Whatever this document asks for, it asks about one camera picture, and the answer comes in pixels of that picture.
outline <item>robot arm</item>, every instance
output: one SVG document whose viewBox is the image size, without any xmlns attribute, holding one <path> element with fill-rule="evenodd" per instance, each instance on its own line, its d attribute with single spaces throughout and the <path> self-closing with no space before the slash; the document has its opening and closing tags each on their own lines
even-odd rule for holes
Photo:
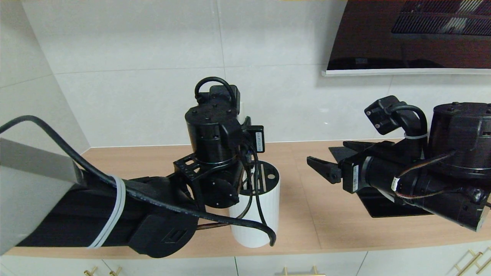
<svg viewBox="0 0 491 276">
<path fill-rule="evenodd" d="M 491 206 L 491 106 L 435 107 L 429 140 L 424 113 L 394 96 L 365 114 L 380 134 L 403 127 L 406 138 L 345 141 L 330 149 L 337 163 L 314 157 L 307 163 L 333 184 L 343 179 L 343 189 L 357 193 L 373 217 L 429 212 L 478 231 Z"/>
<path fill-rule="evenodd" d="M 212 86 L 210 92 L 200 93 L 200 87 L 210 81 L 223 85 Z M 275 233 L 267 227 L 265 221 L 260 223 L 242 219 L 248 208 L 237 218 L 207 213 L 205 209 L 205 205 L 228 208 L 238 203 L 238 192 L 244 188 L 244 172 L 248 175 L 247 187 L 257 189 L 257 185 L 251 183 L 252 180 L 257 181 L 257 169 L 254 176 L 251 175 L 251 169 L 257 164 L 257 152 L 264 152 L 264 128 L 252 126 L 249 117 L 243 124 L 238 122 L 240 93 L 236 86 L 229 85 L 220 78 L 201 80 L 196 85 L 195 98 L 198 105 L 189 109 L 185 115 L 193 153 L 176 160 L 174 173 L 167 177 L 123 180 L 126 189 L 124 209 L 102 246 L 129 246 L 138 253 L 160 258 L 182 248 L 196 230 L 230 224 L 262 230 L 269 235 L 270 245 L 274 245 Z M 44 213 L 37 212 L 35 219 L 29 210 L 15 210 L 13 214 L 31 219 L 35 229 L 25 233 L 24 227 L 22 234 L 12 230 L 10 238 L 14 241 L 10 247 L 91 245 L 118 205 L 119 188 L 115 189 L 117 180 L 83 159 L 49 125 L 37 117 L 18 117 L 0 126 L 0 133 L 22 121 L 32 121 L 43 128 L 70 157 L 2 140 L 2 149 L 10 149 L 0 152 L 2 187 L 14 187 L 17 185 L 16 180 L 25 182 L 23 177 L 33 174 L 36 184 L 41 180 L 46 183 L 61 181 L 66 189 L 58 189 L 61 192 L 45 195 L 52 199 L 50 202 L 54 206 L 49 206 Z M 9 171 L 15 171 L 11 175 L 16 177 L 7 177 L 6 172 Z M 199 226 L 198 218 L 218 223 Z"/>
</svg>

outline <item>white cylindrical container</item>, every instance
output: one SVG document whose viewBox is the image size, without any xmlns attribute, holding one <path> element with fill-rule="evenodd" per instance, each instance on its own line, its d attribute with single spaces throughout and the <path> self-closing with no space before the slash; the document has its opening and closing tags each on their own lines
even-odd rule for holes
<svg viewBox="0 0 491 276">
<path fill-rule="evenodd" d="M 261 203 L 266 224 L 276 233 L 278 231 L 279 221 L 279 172 L 273 165 L 265 161 L 259 161 L 258 167 L 259 202 Z M 239 194 L 239 203 L 229 208 L 231 217 L 237 217 L 242 213 L 249 202 L 249 195 L 252 191 L 251 189 L 241 191 Z M 261 222 L 255 197 L 255 194 L 253 194 L 251 207 L 243 219 Z M 266 233 L 249 227 L 232 225 L 232 234 L 237 242 L 249 248 L 261 247 L 270 241 Z"/>
</svg>

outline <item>cabinet door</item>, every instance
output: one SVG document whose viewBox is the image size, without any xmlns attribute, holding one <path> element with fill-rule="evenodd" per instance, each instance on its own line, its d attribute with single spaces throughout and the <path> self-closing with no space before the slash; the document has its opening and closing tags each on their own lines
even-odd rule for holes
<svg viewBox="0 0 491 276">
<path fill-rule="evenodd" d="M 16 276 L 16 275 L 13 274 L 13 272 L 11 272 L 4 265 L 0 265 L 0 276 Z"/>
<path fill-rule="evenodd" d="M 239 276 L 276 276 L 285 274 L 312 273 L 312 267 L 317 267 L 319 274 L 336 276 L 355 276 L 360 268 L 366 251 L 299 254 L 299 255 L 273 255 L 273 256 L 245 256 L 236 257 Z"/>
<path fill-rule="evenodd" d="M 100 259 L 56 259 L 7 256 L 1 258 L 2 264 L 15 276 L 85 276 L 84 271 L 92 271 L 94 276 L 108 276 L 110 269 Z"/>
<path fill-rule="evenodd" d="M 109 260 L 104 262 L 118 276 L 236 276 L 234 257 L 190 259 Z"/>
<path fill-rule="evenodd" d="M 368 252 L 357 276 L 455 276 L 472 259 L 469 249 L 475 253 L 487 250 L 491 241 L 440 246 Z M 478 263 L 483 263 L 482 256 Z M 463 276 L 476 275 L 477 266 L 472 266 Z M 484 270 L 479 276 L 491 276 Z"/>
</svg>

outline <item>cable tie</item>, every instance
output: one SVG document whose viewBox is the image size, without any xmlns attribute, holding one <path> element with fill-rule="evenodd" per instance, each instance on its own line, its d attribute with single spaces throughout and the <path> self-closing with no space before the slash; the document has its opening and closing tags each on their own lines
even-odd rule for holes
<svg viewBox="0 0 491 276">
<path fill-rule="evenodd" d="M 109 234 L 114 229 L 114 226 L 116 226 L 116 223 L 124 210 L 124 204 L 126 201 L 126 186 L 123 180 L 116 175 L 108 174 L 108 176 L 114 178 L 116 181 L 116 202 L 114 204 L 114 209 L 112 210 L 111 216 L 106 222 L 106 225 L 104 225 L 94 242 L 92 242 L 92 244 L 87 248 L 99 248 L 104 244 Z"/>
<path fill-rule="evenodd" d="M 399 185 L 399 178 L 395 177 L 394 176 L 394 179 L 392 180 L 392 185 L 390 186 L 390 188 L 396 192 L 397 191 L 397 186 Z"/>
<path fill-rule="evenodd" d="M 408 136 L 405 132 L 404 132 L 404 138 L 406 139 L 409 139 L 409 140 L 418 140 L 418 139 L 422 139 L 422 138 L 425 138 L 425 137 L 428 137 L 428 133 L 425 133 L 423 135 L 420 135 L 420 136 Z"/>
</svg>

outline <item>black cable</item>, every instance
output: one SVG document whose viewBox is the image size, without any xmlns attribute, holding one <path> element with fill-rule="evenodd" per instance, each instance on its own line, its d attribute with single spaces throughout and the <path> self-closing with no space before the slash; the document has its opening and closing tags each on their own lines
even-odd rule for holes
<svg viewBox="0 0 491 276">
<path fill-rule="evenodd" d="M 235 98 L 234 90 L 232 90 L 232 87 L 226 82 L 224 79 L 219 78 L 219 77 L 207 77 L 202 80 L 200 80 L 197 84 L 196 87 L 194 88 L 194 97 L 195 99 L 199 99 L 199 89 L 203 86 L 205 83 L 209 82 L 218 82 L 221 83 L 225 86 L 225 88 L 228 91 L 228 94 L 230 95 L 230 102 L 232 105 L 235 105 L 237 103 L 237 99 Z"/>
<path fill-rule="evenodd" d="M 254 147 L 247 142 L 247 145 L 250 147 L 252 154 L 254 155 L 254 193 L 256 194 L 256 205 L 257 205 L 257 212 L 259 213 L 259 218 L 261 219 L 261 222 L 264 225 L 266 224 L 266 220 L 264 219 L 263 215 L 263 209 L 261 208 L 261 202 L 259 201 L 259 191 L 257 189 L 258 182 L 259 182 L 259 157 L 257 157 L 257 151 L 254 149 Z"/>
<path fill-rule="evenodd" d="M 401 110 L 409 110 L 415 112 L 416 115 L 418 115 L 419 117 L 419 122 L 421 123 L 421 135 L 425 135 L 428 133 L 428 121 L 426 120 L 426 115 L 423 112 L 423 110 L 421 110 L 419 107 L 410 106 L 410 105 L 394 106 L 394 107 L 389 107 L 387 109 L 389 113 L 393 113 Z"/>
<path fill-rule="evenodd" d="M 24 115 L 20 116 L 17 118 L 14 118 L 4 125 L 0 126 L 0 134 L 5 132 L 6 130 L 10 129 L 11 127 L 25 121 L 31 121 L 38 125 L 41 129 L 48 134 L 51 139 L 68 155 L 70 156 L 76 163 L 78 163 L 82 168 L 84 168 L 86 171 L 96 175 L 99 177 L 102 181 L 106 182 L 107 184 L 110 184 L 114 188 L 116 188 L 116 182 L 112 177 L 109 177 L 96 167 L 94 167 L 91 163 L 89 163 L 87 160 L 85 160 L 78 152 L 76 152 L 63 138 L 56 133 L 56 131 L 51 128 L 45 121 L 41 120 L 40 118 L 32 115 Z M 243 220 L 243 219 L 236 219 L 236 218 L 230 218 L 226 216 L 220 216 L 220 215 L 215 215 L 211 213 L 206 213 L 206 212 L 200 212 L 192 209 L 187 209 L 179 206 L 175 206 L 172 204 L 168 204 L 165 202 L 161 202 L 160 200 L 151 198 L 147 195 L 142 194 L 140 191 L 135 190 L 131 186 L 126 187 L 126 192 L 129 196 L 140 199 L 142 201 L 148 202 L 150 204 L 153 204 L 155 206 L 163 207 L 168 210 L 177 212 L 177 213 L 183 213 L 185 215 L 189 216 L 194 216 L 202 219 L 206 219 L 209 221 L 217 221 L 221 223 L 228 223 L 228 224 L 233 224 L 233 225 L 238 225 L 238 226 L 244 226 L 244 227 L 250 227 L 250 228 L 255 228 L 258 230 L 261 230 L 265 232 L 269 238 L 270 238 L 270 246 L 273 246 L 276 242 L 276 233 L 269 227 L 267 227 L 264 224 L 261 224 L 257 221 L 250 221 L 250 220 Z"/>
</svg>

